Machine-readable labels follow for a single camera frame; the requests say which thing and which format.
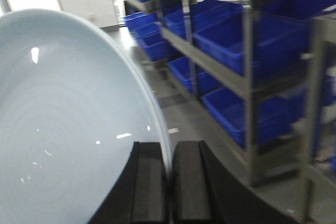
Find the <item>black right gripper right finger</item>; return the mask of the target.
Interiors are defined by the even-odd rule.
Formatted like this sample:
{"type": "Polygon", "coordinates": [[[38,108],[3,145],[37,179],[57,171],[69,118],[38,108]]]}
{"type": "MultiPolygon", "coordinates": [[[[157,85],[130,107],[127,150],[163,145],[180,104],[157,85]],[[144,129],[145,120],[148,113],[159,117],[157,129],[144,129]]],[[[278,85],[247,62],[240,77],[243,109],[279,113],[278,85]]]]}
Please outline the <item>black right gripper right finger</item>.
{"type": "Polygon", "coordinates": [[[175,223],[296,223],[260,199],[204,141],[180,141],[173,156],[175,223]]]}

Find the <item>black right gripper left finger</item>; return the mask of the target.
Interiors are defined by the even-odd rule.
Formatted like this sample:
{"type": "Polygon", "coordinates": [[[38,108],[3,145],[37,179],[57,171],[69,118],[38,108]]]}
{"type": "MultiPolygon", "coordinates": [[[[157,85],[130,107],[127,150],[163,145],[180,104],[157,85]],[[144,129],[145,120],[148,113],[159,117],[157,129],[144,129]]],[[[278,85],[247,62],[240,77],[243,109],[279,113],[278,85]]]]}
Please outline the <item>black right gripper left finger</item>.
{"type": "Polygon", "coordinates": [[[133,144],[125,168],[89,223],[168,223],[160,143],[133,144]]]}

